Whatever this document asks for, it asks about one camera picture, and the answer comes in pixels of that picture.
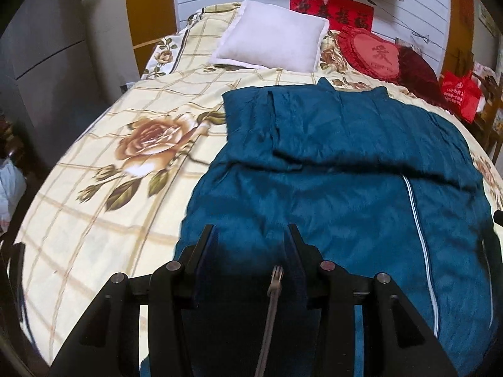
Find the teal down puffer jacket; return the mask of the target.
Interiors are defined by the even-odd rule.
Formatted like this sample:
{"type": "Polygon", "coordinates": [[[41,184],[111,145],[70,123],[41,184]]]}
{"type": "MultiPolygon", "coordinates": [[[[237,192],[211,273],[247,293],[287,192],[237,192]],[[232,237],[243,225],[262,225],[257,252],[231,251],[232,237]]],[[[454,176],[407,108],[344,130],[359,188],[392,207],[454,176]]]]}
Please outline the teal down puffer jacket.
{"type": "Polygon", "coordinates": [[[385,88],[249,87],[223,96],[228,139],[194,187],[176,253],[207,224],[226,274],[269,272],[294,224],[349,272],[389,273],[457,372],[497,329],[499,245],[481,173],[444,117],[385,88]]]}

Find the floral cream bed sheet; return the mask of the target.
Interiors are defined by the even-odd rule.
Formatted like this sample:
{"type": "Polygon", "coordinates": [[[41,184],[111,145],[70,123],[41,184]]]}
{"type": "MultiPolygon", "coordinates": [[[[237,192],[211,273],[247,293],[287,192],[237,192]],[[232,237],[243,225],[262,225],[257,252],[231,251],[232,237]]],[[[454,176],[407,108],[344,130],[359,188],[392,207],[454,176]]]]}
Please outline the floral cream bed sheet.
{"type": "MultiPolygon", "coordinates": [[[[108,277],[145,275],[179,256],[175,247],[194,187],[228,139],[226,92],[321,79],[344,92],[383,87],[390,98],[457,127],[482,175],[491,214],[502,205],[501,177],[461,122],[403,87],[340,62],[333,33],[321,42],[324,57],[314,72],[212,65],[210,54],[239,8],[226,3],[196,14],[175,40],[172,70],[157,69],[114,103],[57,162],[34,198],[17,239],[25,244],[25,331],[45,361],[55,359],[108,277]]],[[[498,329],[502,231],[494,221],[493,230],[499,245],[488,258],[497,262],[498,329]]]]}

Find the white plastic bag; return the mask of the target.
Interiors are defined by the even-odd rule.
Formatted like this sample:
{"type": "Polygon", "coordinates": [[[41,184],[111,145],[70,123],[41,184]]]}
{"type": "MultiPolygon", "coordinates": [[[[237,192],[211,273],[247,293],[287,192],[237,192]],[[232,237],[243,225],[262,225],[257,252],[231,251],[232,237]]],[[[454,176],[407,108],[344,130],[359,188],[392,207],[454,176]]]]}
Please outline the white plastic bag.
{"type": "Polygon", "coordinates": [[[22,172],[9,159],[1,160],[0,168],[0,225],[1,234],[8,231],[17,205],[25,193],[26,182],[22,172]]]}

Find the wooden chair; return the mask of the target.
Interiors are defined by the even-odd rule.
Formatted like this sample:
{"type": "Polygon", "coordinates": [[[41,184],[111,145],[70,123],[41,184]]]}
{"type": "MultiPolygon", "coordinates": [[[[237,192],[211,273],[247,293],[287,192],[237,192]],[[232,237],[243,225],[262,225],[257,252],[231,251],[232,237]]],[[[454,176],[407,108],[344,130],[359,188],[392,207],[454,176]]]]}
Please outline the wooden chair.
{"type": "Polygon", "coordinates": [[[502,149],[502,74],[475,61],[472,79],[483,92],[484,104],[478,105],[472,123],[473,135],[496,164],[502,149]]]}

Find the red shopping bag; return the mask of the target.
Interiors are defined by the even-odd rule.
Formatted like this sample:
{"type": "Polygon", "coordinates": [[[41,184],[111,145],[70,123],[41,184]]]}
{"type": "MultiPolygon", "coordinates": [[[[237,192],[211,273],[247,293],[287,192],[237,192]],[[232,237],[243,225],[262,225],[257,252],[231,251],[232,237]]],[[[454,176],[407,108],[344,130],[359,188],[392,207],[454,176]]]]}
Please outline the red shopping bag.
{"type": "Polygon", "coordinates": [[[444,72],[441,94],[441,106],[444,109],[457,116],[462,122],[474,121],[483,92],[474,81],[472,71],[466,72],[461,77],[450,71],[444,72]]]}

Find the grey refrigerator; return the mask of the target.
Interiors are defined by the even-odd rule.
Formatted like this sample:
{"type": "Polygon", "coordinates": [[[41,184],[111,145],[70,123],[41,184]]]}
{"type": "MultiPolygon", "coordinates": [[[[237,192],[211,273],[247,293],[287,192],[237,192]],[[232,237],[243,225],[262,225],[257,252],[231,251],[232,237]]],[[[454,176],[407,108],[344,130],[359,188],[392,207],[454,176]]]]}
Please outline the grey refrigerator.
{"type": "Polygon", "coordinates": [[[52,168],[107,109],[81,0],[25,0],[1,37],[1,110],[52,168]]]}

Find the dark red velvet cushion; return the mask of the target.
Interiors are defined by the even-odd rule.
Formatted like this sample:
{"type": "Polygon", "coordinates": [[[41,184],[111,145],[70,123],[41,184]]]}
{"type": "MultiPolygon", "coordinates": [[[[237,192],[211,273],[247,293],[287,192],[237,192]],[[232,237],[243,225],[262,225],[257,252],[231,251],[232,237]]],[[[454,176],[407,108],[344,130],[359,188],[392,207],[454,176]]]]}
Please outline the dark red velvet cushion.
{"type": "Polygon", "coordinates": [[[401,86],[433,106],[448,108],[436,73],[420,55],[409,47],[400,47],[398,62],[401,86]]]}

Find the red heart-shaped cushion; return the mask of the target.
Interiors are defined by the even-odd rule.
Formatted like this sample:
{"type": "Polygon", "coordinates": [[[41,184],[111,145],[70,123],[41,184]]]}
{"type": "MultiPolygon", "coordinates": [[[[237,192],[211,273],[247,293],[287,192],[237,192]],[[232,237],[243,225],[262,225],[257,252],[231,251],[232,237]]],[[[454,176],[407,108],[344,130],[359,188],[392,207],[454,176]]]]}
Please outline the red heart-shaped cushion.
{"type": "Polygon", "coordinates": [[[344,27],[337,42],[345,60],[358,72],[369,77],[397,83],[399,78],[399,49],[395,43],[364,28],[344,27]]]}

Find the white square pillow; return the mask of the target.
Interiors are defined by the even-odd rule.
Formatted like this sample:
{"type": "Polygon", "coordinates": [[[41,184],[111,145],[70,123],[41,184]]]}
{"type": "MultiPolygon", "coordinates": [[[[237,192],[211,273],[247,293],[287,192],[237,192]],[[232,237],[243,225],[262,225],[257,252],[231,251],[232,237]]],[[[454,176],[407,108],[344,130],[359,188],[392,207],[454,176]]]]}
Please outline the white square pillow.
{"type": "Polygon", "coordinates": [[[273,4],[245,0],[209,62],[252,69],[314,72],[329,21],[273,4]]]}

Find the red calligraphy banner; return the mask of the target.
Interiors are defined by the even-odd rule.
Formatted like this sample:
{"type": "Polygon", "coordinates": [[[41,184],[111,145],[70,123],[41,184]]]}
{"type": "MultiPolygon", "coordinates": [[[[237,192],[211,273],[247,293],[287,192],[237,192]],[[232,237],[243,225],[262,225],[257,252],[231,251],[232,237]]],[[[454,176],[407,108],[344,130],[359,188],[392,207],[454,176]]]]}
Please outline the red calligraphy banner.
{"type": "Polygon", "coordinates": [[[345,26],[367,31],[373,28],[373,7],[354,0],[290,0],[290,10],[325,18],[330,30],[341,31],[345,26]]]}

